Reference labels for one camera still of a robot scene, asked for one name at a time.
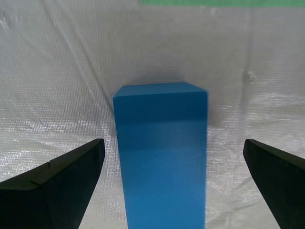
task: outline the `green strip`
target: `green strip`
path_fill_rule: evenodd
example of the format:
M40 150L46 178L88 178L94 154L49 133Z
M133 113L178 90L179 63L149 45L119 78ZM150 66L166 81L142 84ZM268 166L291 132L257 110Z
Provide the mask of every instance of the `green strip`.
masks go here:
M142 0L147 5L268 7L305 6L305 0Z

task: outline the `blue rectangular box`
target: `blue rectangular box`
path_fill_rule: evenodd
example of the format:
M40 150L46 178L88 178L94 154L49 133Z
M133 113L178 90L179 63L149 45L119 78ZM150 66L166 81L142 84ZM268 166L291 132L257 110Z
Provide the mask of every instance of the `blue rectangular box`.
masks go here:
M124 86L113 98L129 229L203 229L207 92Z

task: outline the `foam block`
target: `foam block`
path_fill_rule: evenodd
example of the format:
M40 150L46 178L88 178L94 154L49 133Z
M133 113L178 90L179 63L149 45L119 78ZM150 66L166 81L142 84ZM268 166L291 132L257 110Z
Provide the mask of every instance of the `foam block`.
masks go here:
M203 229L207 92L124 86L113 98L129 229Z

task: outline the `top face of block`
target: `top face of block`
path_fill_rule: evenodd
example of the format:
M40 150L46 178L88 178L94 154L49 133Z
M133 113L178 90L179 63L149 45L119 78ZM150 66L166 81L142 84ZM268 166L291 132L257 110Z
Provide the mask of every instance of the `top face of block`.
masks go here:
M153 94L175 94L189 92L205 92L204 89L189 83L160 83L145 85L127 85L122 87L114 96L137 96Z
M188 83L124 86L113 105L117 126L207 120L208 94Z

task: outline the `crinkled plastic backdrop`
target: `crinkled plastic backdrop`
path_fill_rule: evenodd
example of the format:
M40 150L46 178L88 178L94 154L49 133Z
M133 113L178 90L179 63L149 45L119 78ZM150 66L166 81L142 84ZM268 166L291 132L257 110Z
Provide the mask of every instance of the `crinkled plastic backdrop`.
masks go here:
M209 91L207 229L278 229L242 156L254 138L305 157L305 9L0 0L0 181L98 137L107 157L81 229L126 229L112 96Z

